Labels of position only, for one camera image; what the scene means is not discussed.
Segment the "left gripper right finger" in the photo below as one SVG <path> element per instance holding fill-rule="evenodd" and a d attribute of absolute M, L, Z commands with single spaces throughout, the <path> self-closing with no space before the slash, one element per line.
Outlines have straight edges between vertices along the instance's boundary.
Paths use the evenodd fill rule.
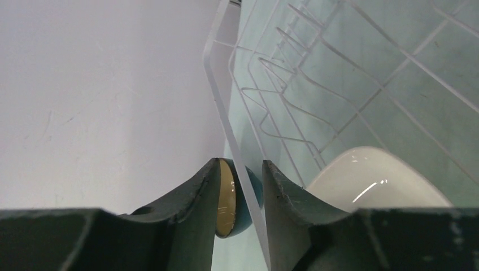
<path fill-rule="evenodd" d="M 272 270 L 477 270 L 477 208 L 342 211 L 264 160 Z"/>

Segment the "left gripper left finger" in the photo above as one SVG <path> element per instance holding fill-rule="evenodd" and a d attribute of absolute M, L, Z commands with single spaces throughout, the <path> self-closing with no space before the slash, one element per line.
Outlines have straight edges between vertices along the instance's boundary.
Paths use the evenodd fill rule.
<path fill-rule="evenodd" d="M 2 270 L 210 270 L 220 161 L 131 214 L 1 210 Z"/>

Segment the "dark bowl beige inside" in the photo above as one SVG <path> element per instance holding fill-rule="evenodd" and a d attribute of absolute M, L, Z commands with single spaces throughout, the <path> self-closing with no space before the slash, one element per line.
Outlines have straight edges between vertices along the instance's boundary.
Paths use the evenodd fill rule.
<path fill-rule="evenodd" d="M 252 219 L 233 160 L 220 158 L 220 195 L 215 234 L 225 239 L 245 231 Z"/>

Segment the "green bowl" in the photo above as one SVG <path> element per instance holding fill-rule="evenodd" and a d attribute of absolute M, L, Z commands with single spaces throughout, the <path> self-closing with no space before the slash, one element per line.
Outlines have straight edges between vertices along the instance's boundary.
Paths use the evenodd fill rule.
<path fill-rule="evenodd" d="M 329 163 L 306 190 L 345 212 L 359 208 L 449 208 L 452 203 L 415 168 L 372 146 L 351 148 Z"/>

